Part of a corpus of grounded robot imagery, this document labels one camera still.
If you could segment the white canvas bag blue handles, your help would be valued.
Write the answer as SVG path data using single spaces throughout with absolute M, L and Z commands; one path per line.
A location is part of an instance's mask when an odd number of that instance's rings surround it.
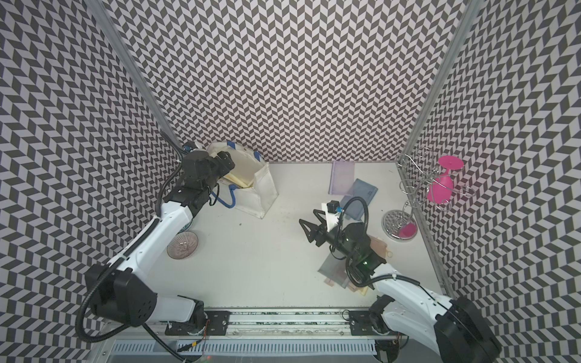
M 263 164 L 263 168 L 254 176 L 250 188 L 240 188 L 225 177 L 219 180 L 219 186 L 213 192 L 218 202 L 228 209 L 237 209 L 251 216 L 263 219 L 278 197 L 269 163 L 258 151 L 253 151 L 234 142 L 214 142 L 207 147 L 210 156 L 215 157 L 220 151 L 236 150 L 254 155 Z

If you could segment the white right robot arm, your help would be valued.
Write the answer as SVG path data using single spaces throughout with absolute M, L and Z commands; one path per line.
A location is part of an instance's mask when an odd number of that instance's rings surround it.
M 362 222 L 345 229 L 329 229 L 301 219 L 308 242 L 329 244 L 341 255 L 345 272 L 356 287 L 370 287 L 378 299 L 369 309 L 373 329 L 379 334 L 401 333 L 436 352 L 444 362 L 494 362 L 501 343 L 487 319 L 464 296 L 452 299 L 428 290 L 419 281 L 400 274 L 372 248 Z

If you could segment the grey mesh pouch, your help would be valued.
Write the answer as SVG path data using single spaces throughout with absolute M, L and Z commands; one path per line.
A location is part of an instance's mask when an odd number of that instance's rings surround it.
M 328 280 L 343 287 L 343 289 L 347 288 L 350 283 L 345 270 L 345 260 L 335 258 L 331 253 L 328 254 L 324 263 L 319 267 L 318 272 Z

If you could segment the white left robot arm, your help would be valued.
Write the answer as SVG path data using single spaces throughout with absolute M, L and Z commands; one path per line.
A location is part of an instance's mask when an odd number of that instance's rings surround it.
M 87 294 L 75 320 L 77 337 L 97 343 L 148 322 L 185 323 L 194 319 L 196 301 L 184 296 L 160 296 L 148 276 L 175 236 L 209 204 L 218 181 L 235 167 L 230 153 L 212 157 L 194 150 L 182 157 L 174 172 L 179 181 L 168 195 L 160 195 L 153 219 L 123 250 L 105 265 L 85 273 Z M 119 328 L 92 336 L 84 327 L 85 314 L 119 323 Z

